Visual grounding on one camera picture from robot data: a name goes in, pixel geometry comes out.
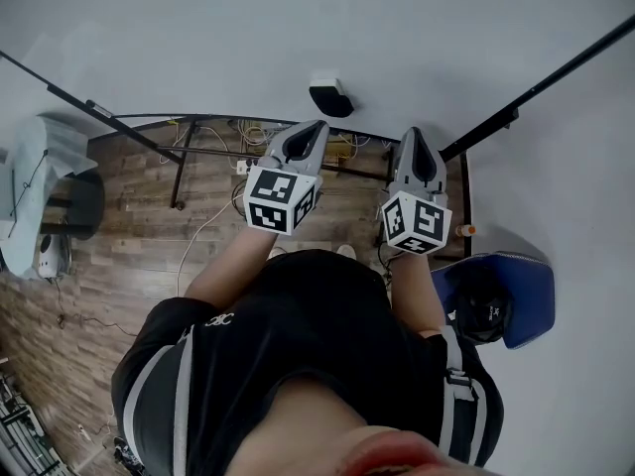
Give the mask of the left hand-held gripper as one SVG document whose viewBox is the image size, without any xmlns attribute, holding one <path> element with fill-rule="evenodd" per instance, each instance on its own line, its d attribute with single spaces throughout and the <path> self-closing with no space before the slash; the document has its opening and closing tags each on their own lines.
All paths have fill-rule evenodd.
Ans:
<svg viewBox="0 0 635 476">
<path fill-rule="evenodd" d="M 249 227 L 291 236 L 316 208 L 329 134 L 325 121 L 310 121 L 272 139 L 247 176 L 243 204 Z"/>
</svg>

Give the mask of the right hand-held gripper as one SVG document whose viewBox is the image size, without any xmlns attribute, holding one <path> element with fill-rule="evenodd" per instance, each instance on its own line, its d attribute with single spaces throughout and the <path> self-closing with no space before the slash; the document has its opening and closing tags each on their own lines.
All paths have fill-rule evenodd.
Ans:
<svg viewBox="0 0 635 476">
<path fill-rule="evenodd" d="M 447 207 L 445 163 L 418 127 L 402 137 L 388 193 L 380 211 L 390 247 L 426 255 L 446 245 L 452 211 Z"/>
</svg>

